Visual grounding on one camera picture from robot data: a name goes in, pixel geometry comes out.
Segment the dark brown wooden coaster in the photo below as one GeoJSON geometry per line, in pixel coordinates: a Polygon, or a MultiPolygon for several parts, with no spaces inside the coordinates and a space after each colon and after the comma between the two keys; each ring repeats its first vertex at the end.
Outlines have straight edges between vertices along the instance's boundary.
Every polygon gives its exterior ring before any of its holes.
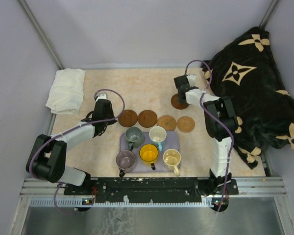
{"type": "Polygon", "coordinates": [[[186,103],[180,103],[180,102],[178,101],[178,94],[174,94],[174,95],[171,97],[171,105],[172,105],[174,108],[178,109],[178,110],[184,110],[184,109],[186,109],[186,108],[189,106],[189,104],[186,104],[186,103]]]}

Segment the woven rattan coaster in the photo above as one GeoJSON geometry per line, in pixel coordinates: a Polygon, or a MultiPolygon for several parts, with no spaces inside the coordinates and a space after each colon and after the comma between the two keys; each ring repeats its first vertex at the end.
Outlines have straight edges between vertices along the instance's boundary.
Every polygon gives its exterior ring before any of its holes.
{"type": "Polygon", "coordinates": [[[166,131],[174,131],[177,126],[176,119],[170,115],[163,115],[159,117],[157,126],[164,128],[166,131]]]}
{"type": "Polygon", "coordinates": [[[192,132],[195,128],[195,121],[188,116],[180,117],[177,121],[177,128],[184,133],[192,132]]]}

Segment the yellow mug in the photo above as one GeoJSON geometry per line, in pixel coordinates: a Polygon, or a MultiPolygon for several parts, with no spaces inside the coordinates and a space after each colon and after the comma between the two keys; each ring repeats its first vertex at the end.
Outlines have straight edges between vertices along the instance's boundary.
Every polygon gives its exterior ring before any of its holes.
{"type": "Polygon", "coordinates": [[[155,164],[158,160],[159,151],[153,144],[145,144],[139,150],[139,156],[144,165],[156,170],[155,164]]]}

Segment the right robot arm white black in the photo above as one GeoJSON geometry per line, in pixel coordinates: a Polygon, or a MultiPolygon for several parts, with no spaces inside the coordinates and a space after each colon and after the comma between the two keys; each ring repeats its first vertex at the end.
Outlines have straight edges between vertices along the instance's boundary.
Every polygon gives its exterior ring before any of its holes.
{"type": "Polygon", "coordinates": [[[231,182],[230,155],[234,145],[234,131],[238,121],[229,97],[210,95],[195,86],[196,76],[182,75],[174,78],[178,102],[200,107],[204,111],[205,127],[214,140],[213,161],[209,170],[206,194],[224,192],[231,182]]]}

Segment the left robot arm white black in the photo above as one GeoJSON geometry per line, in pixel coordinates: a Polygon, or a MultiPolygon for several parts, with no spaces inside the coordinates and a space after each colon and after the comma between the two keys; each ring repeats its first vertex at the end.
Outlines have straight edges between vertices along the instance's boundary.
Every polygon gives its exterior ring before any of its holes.
{"type": "Polygon", "coordinates": [[[81,194],[89,193],[92,188],[88,179],[90,176],[82,170],[66,166],[66,154],[82,142],[101,136],[107,126],[115,122],[111,101],[99,99],[94,110],[77,126],[53,137],[39,135],[28,158],[26,171],[37,179],[71,184],[81,194]]]}

